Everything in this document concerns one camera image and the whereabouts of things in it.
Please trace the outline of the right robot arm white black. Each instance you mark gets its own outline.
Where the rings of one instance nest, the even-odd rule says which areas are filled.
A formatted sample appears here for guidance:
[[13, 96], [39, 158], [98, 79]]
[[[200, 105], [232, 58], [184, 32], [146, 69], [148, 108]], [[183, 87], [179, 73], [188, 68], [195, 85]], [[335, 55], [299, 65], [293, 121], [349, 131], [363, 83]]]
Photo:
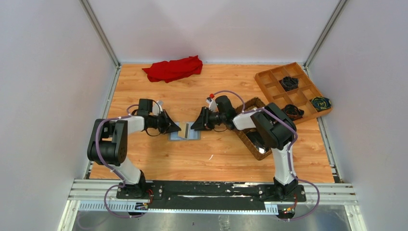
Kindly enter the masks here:
[[235, 111], [226, 95], [208, 97], [207, 103], [191, 129], [210, 131], [221, 124], [229, 130], [254, 128], [273, 154], [274, 196], [281, 200], [288, 197], [298, 185], [293, 166], [293, 144], [298, 136], [293, 121], [274, 103], [241, 113]]

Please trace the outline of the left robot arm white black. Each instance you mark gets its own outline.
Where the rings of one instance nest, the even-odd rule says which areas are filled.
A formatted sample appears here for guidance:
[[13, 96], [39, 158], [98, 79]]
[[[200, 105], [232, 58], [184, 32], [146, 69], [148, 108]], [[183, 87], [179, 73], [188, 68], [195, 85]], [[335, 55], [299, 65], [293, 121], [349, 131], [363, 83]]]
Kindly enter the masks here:
[[128, 136], [135, 132], [147, 132], [152, 128], [159, 134], [179, 132], [181, 128], [170, 118], [158, 102], [140, 99], [132, 112], [127, 108], [126, 116], [97, 119], [87, 148], [87, 158], [105, 166], [120, 179], [119, 189], [128, 189], [136, 198], [143, 197], [148, 189], [142, 170], [127, 157]]

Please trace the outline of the black cards in basket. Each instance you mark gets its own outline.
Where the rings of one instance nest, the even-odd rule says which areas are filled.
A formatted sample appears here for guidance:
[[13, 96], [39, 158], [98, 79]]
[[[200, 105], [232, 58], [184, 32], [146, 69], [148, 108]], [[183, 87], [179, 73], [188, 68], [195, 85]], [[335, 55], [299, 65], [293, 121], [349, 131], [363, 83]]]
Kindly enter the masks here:
[[248, 132], [246, 136], [260, 154], [265, 154], [270, 151], [270, 148], [265, 144], [261, 135], [257, 131]]

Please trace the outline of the red cloth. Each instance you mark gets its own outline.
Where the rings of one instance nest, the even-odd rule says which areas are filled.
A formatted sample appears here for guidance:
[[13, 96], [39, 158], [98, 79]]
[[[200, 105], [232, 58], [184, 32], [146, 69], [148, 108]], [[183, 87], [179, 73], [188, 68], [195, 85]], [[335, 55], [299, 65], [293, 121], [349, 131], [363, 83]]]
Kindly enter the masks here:
[[179, 60], [153, 63], [150, 67], [143, 68], [142, 70], [147, 74], [147, 79], [150, 82], [164, 81], [169, 83], [192, 75], [199, 75], [202, 68], [203, 62], [196, 55]]

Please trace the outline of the woven wicker basket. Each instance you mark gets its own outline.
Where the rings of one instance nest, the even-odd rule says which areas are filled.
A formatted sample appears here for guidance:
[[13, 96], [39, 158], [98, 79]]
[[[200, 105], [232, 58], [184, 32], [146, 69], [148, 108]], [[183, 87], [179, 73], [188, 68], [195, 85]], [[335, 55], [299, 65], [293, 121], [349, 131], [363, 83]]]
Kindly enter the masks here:
[[[260, 98], [254, 97], [245, 102], [245, 111], [250, 111], [252, 109], [257, 109], [264, 107], [265, 104]], [[265, 142], [263, 141], [261, 135], [255, 128], [247, 128], [244, 130], [233, 130], [243, 144], [248, 148], [250, 153], [258, 161], [261, 161], [272, 154], [272, 151]]]

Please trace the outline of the dark brown rolled belt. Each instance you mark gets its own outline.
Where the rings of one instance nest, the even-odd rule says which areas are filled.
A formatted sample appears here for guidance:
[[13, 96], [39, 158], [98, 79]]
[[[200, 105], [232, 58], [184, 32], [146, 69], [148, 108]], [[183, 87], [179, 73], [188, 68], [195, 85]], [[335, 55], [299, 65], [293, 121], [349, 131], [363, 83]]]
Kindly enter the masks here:
[[282, 111], [292, 120], [298, 120], [303, 118], [303, 115], [305, 114], [304, 110], [299, 109], [297, 106], [293, 104], [287, 104]]

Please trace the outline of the wooden compartment tray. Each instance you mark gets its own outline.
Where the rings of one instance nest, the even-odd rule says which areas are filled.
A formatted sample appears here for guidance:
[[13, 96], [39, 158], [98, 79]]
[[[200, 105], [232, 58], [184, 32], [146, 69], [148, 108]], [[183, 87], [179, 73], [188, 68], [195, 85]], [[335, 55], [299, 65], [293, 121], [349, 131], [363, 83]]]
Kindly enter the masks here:
[[[279, 82], [284, 77], [298, 78], [298, 88], [285, 91]], [[325, 96], [318, 90], [298, 63], [290, 63], [258, 72], [255, 74], [255, 81], [268, 102], [275, 103], [280, 109], [283, 109], [287, 104], [293, 104], [304, 110], [303, 118], [295, 120], [295, 124], [325, 116], [333, 109], [333, 106], [331, 106], [328, 110], [317, 112], [312, 106], [311, 99]]]

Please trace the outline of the black rolled belt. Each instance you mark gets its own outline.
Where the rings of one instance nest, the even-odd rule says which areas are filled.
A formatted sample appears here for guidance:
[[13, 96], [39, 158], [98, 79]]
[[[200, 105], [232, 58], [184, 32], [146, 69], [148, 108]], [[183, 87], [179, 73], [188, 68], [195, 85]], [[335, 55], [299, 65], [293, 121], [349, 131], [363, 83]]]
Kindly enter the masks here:
[[294, 77], [284, 77], [279, 82], [285, 91], [291, 91], [298, 88], [299, 79]]

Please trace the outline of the blue yellow rolled tie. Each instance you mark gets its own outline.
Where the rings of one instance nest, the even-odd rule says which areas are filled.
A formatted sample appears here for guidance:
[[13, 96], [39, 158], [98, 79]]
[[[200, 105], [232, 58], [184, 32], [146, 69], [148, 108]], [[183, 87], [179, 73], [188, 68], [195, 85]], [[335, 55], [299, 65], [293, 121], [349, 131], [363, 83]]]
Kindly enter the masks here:
[[328, 110], [332, 107], [330, 99], [322, 96], [315, 97], [310, 102], [317, 112]]

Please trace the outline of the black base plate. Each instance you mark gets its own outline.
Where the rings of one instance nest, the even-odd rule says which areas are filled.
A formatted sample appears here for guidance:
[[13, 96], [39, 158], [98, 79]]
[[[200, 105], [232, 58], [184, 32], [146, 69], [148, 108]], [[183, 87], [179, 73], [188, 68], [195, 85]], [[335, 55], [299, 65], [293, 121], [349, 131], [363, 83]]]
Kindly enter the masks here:
[[147, 181], [148, 192], [136, 198], [130, 190], [116, 193], [118, 199], [146, 199], [150, 209], [175, 210], [264, 210], [266, 202], [305, 202], [302, 185], [281, 200], [274, 196], [273, 184], [224, 181]]

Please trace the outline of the aluminium frame rail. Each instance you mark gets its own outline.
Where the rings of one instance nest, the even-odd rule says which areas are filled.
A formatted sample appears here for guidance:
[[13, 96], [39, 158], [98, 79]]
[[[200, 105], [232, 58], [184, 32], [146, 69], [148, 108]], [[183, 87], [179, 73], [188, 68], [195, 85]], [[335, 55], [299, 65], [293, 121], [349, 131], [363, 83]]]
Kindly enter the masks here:
[[270, 182], [147, 181], [146, 192], [119, 187], [117, 180], [75, 180], [68, 196], [83, 211], [130, 213], [262, 214], [293, 213], [301, 206], [357, 205], [351, 184], [299, 184], [279, 198]]

